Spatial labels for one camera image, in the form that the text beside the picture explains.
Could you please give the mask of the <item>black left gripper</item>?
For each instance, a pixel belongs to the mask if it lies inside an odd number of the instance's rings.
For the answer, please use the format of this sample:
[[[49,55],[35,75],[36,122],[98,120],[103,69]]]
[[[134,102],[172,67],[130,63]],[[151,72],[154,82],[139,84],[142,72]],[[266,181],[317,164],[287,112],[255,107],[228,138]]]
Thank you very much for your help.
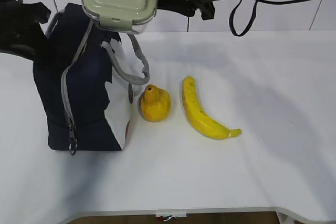
[[[28,60],[48,56],[50,41],[41,24],[49,21],[51,11],[43,3],[20,4],[1,13],[1,53]]]

